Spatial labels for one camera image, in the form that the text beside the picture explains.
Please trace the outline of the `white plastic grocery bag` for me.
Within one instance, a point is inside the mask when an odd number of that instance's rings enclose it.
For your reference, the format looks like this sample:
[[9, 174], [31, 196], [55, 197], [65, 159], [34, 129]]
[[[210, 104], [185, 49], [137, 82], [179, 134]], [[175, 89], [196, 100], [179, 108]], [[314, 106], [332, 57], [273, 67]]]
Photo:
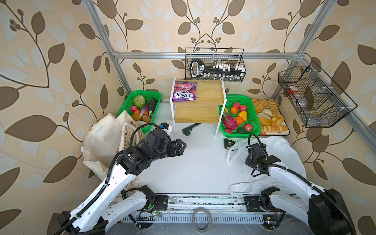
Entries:
[[283, 182], [267, 175], [271, 168], [264, 167], [264, 165], [281, 165], [306, 178], [306, 170], [298, 153], [283, 137], [272, 136], [261, 138], [260, 142], [266, 145], [265, 150], [268, 159], [259, 159], [257, 161], [258, 168], [256, 169], [252, 165], [246, 165], [248, 157], [246, 149], [248, 146], [247, 139], [240, 140], [228, 148], [226, 163], [229, 165], [238, 164], [240, 169], [245, 170], [248, 176], [247, 182], [232, 185], [230, 187], [230, 194], [232, 196], [259, 195], [261, 191], [270, 187], [276, 187], [287, 194], [292, 194], [293, 191], [284, 185]]

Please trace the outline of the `orange fruit large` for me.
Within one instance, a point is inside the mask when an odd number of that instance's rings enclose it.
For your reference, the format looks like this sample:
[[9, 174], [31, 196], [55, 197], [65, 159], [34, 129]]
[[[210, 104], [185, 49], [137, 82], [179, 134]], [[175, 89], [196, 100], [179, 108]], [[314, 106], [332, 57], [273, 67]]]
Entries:
[[235, 120], [238, 126], [241, 126], [244, 123], [244, 120], [242, 117], [235, 117]]

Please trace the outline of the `pink dragon fruit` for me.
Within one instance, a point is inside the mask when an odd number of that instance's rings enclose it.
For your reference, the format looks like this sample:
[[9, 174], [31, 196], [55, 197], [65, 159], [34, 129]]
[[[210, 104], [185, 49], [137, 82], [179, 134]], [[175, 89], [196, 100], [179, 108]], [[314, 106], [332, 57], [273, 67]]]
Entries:
[[227, 129], [231, 131], [236, 130], [238, 127], [236, 120], [229, 114], [227, 108], [225, 108], [224, 110], [224, 113], [222, 116], [222, 123]]

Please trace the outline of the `yellow bell pepper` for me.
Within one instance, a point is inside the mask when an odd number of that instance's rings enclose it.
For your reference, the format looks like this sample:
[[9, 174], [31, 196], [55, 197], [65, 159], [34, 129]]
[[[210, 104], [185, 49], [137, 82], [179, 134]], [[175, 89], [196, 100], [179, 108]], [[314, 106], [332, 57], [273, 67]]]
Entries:
[[246, 111], [239, 112], [239, 113], [238, 113], [238, 116], [239, 116], [239, 117], [242, 117], [243, 120], [244, 120], [244, 122], [247, 122], [247, 120], [248, 120], [248, 114], [247, 114]]

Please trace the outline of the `cream canvas tote bag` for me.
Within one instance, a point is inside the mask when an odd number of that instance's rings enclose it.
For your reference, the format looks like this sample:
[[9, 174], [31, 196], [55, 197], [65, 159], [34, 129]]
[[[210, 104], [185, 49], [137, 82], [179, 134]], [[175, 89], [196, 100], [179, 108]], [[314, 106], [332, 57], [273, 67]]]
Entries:
[[135, 121], [126, 111], [118, 117], [108, 114], [93, 124], [81, 147], [84, 165], [103, 181], [111, 160], [119, 151], [130, 146], [131, 135], [140, 124], [145, 122]]

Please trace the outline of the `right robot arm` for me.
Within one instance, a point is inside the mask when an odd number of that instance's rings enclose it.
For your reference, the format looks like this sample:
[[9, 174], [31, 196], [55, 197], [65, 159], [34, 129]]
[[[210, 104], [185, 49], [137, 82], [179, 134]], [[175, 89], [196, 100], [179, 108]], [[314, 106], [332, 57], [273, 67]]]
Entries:
[[248, 156], [245, 164], [257, 171], [278, 180], [292, 195], [277, 187], [262, 190], [259, 207], [265, 212], [282, 210], [308, 225], [315, 235], [355, 235], [355, 225], [342, 195], [334, 190], [326, 190], [310, 182], [299, 173], [283, 165], [282, 161], [269, 155], [267, 145], [255, 134], [247, 139]]

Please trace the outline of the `bread tray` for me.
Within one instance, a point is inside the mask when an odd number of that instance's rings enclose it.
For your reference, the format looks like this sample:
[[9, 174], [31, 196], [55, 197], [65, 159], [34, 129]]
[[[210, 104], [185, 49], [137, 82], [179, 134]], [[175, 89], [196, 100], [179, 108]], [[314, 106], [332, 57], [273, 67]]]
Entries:
[[262, 136], [287, 136], [290, 133], [285, 118], [281, 114], [275, 100], [251, 98]]

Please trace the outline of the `right green basket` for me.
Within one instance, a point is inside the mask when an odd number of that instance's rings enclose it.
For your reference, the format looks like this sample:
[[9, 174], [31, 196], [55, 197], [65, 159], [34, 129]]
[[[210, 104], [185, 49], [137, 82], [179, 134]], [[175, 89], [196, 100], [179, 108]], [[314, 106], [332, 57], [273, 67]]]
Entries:
[[224, 111], [219, 106], [219, 113], [223, 114], [220, 130], [227, 138], [248, 138], [250, 134], [259, 135], [259, 123], [255, 106], [251, 98], [243, 95], [227, 95]]

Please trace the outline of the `green basket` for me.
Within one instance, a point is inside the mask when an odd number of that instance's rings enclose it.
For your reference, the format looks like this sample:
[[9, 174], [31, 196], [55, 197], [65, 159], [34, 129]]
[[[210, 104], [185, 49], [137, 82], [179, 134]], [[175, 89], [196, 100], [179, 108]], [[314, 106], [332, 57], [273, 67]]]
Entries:
[[224, 111], [219, 106], [219, 113], [223, 114], [220, 130], [227, 138], [248, 138], [250, 134], [259, 135], [259, 123], [255, 106], [251, 98], [243, 95], [227, 95]]
[[[133, 104], [133, 98], [142, 95], [146, 99], [146, 104], [137, 108]], [[162, 101], [162, 95], [157, 91], [134, 91], [125, 100], [117, 114], [117, 121], [139, 127], [146, 123], [155, 121], [157, 110]]]

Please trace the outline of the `orange fruit small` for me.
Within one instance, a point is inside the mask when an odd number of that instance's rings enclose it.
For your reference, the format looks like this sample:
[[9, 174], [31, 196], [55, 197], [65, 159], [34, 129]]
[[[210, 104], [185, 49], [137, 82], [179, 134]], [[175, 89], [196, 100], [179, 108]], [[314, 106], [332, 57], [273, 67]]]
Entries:
[[231, 107], [231, 113], [234, 115], [238, 114], [239, 109], [236, 106]]

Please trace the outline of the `purple Fox's candy bag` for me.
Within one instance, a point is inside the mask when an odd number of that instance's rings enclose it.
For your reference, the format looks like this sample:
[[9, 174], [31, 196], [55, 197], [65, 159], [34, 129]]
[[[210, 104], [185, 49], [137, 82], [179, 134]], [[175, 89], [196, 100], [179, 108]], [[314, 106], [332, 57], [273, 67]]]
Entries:
[[196, 100], [196, 82], [175, 82], [172, 94], [172, 102], [186, 102]]

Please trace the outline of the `left green basket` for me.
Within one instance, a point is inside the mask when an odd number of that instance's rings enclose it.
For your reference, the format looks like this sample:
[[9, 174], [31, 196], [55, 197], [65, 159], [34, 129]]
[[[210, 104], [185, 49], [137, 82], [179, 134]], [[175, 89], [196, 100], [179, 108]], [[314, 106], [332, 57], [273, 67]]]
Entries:
[[[146, 104], [137, 108], [133, 104], [133, 98], [142, 95], [146, 99]], [[157, 110], [162, 101], [162, 95], [157, 91], [134, 91], [125, 100], [117, 114], [117, 121], [139, 127], [146, 123], [155, 121]]]

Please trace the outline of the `green cabbage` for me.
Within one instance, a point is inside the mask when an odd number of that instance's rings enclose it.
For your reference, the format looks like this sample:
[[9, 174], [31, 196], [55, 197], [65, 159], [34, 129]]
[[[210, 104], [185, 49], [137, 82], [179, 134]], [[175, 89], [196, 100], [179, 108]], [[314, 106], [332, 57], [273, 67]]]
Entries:
[[141, 107], [143, 107], [146, 104], [146, 99], [145, 99], [144, 96], [138, 95], [138, 96], [136, 96], [136, 97], [133, 98], [133, 104], [137, 108], [141, 108]]

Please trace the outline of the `tape roll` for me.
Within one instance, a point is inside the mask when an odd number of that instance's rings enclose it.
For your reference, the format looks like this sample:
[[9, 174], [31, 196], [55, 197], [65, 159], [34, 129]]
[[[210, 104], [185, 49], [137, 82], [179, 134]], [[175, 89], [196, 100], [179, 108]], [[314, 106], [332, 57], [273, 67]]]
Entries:
[[[191, 217], [191, 223], [198, 233], [206, 233], [213, 224], [213, 217], [206, 208], [198, 207]], [[199, 223], [206, 224], [206, 227], [197, 226]]]

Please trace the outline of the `plastic bottle red cap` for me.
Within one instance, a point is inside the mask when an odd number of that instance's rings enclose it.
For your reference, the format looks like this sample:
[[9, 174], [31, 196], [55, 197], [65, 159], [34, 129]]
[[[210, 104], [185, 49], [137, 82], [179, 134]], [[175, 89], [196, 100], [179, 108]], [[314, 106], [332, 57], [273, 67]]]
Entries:
[[292, 97], [292, 104], [295, 109], [304, 112], [307, 110], [308, 99], [299, 93], [299, 88], [296, 86], [289, 86], [288, 93]]

